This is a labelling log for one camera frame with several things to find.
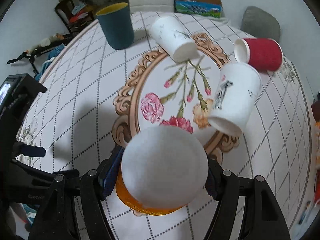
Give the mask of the orange and white paper cup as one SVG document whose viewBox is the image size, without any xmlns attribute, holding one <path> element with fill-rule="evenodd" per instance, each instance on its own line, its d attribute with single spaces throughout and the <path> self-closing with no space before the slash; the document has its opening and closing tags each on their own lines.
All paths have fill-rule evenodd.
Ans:
<svg viewBox="0 0 320 240">
<path fill-rule="evenodd" d="M 207 154 L 192 133 L 176 126 L 153 126 L 125 147 L 116 194 L 132 210 L 162 216 L 192 202 L 207 176 Z"/>
</svg>

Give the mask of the small white printed paper cup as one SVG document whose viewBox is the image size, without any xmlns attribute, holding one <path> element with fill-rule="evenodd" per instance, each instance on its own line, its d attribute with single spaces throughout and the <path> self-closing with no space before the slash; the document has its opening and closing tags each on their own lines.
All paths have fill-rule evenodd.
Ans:
<svg viewBox="0 0 320 240">
<path fill-rule="evenodd" d="M 220 71 L 208 122 L 218 131 L 239 137 L 261 89 L 260 74 L 246 63 L 228 63 Z"/>
</svg>

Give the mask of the red ribbed paper cup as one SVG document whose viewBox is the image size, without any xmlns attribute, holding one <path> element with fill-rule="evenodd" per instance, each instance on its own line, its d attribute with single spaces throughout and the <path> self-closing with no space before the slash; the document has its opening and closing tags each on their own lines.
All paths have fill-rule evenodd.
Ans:
<svg viewBox="0 0 320 240">
<path fill-rule="evenodd" d="M 283 63 L 283 51 L 271 38 L 240 38 L 234 42 L 236 61 L 247 63 L 258 71 L 277 71 Z"/>
</svg>

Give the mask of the tall white paper cup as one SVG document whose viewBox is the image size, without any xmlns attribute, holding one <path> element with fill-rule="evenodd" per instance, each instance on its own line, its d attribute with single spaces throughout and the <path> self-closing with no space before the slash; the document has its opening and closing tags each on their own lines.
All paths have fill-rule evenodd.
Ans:
<svg viewBox="0 0 320 240">
<path fill-rule="evenodd" d="M 156 18 L 149 29 L 149 35 L 177 63 L 195 58 L 197 45 L 187 29 L 174 16 Z"/>
</svg>

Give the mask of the teal cup yellow inside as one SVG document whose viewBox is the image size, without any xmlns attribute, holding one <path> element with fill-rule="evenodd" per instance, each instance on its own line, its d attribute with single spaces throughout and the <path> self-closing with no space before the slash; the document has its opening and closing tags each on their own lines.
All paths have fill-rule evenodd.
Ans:
<svg viewBox="0 0 320 240">
<path fill-rule="evenodd" d="M 131 46 L 135 39 L 129 4 L 116 3 L 100 9 L 96 13 L 108 44 L 116 50 Z"/>
</svg>

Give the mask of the white patterned tablecloth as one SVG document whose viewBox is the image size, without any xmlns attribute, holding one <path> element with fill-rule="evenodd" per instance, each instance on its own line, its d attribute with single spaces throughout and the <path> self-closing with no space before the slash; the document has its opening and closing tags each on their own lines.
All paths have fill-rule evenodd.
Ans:
<svg viewBox="0 0 320 240">
<path fill-rule="evenodd" d="M 136 38 L 111 48 L 98 22 L 68 45 L 42 77 L 47 91 L 31 106 L 19 139 L 46 149 L 28 164 L 52 173 L 85 173 L 108 158 L 116 144 L 150 126 L 174 125 L 201 142 L 223 168 L 241 177 L 266 178 L 291 235 L 313 198 L 314 122 L 295 66 L 261 73 L 262 88 L 241 136 L 208 123 L 220 69 L 234 62 L 234 43 L 248 34 L 200 16 L 175 14 L 194 38 L 199 57 L 176 64 L 148 30 L 158 12 L 131 16 Z"/>
</svg>

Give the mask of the black chair with clutter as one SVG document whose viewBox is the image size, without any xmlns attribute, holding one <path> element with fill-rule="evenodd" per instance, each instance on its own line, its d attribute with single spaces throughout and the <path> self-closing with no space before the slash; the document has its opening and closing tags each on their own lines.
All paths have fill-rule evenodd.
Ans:
<svg viewBox="0 0 320 240">
<path fill-rule="evenodd" d="M 92 0 L 63 0 L 54 8 L 55 13 L 66 26 L 71 37 L 74 37 L 95 20 L 97 5 Z"/>
</svg>

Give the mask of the grey cushioned chair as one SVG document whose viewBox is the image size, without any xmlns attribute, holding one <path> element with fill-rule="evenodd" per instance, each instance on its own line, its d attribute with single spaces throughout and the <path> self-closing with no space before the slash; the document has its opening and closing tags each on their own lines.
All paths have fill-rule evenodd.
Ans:
<svg viewBox="0 0 320 240">
<path fill-rule="evenodd" d="M 271 38 L 279 42 L 281 30 L 277 19 L 255 6 L 248 6 L 243 14 L 242 31 L 257 38 Z"/>
</svg>

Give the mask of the cardboard box blue green print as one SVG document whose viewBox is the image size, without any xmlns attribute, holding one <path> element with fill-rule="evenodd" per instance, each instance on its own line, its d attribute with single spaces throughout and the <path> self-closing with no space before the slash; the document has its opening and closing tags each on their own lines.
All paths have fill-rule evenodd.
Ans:
<svg viewBox="0 0 320 240">
<path fill-rule="evenodd" d="M 183 14 L 220 18 L 223 7 L 221 0 L 175 0 L 175 10 Z"/>
</svg>

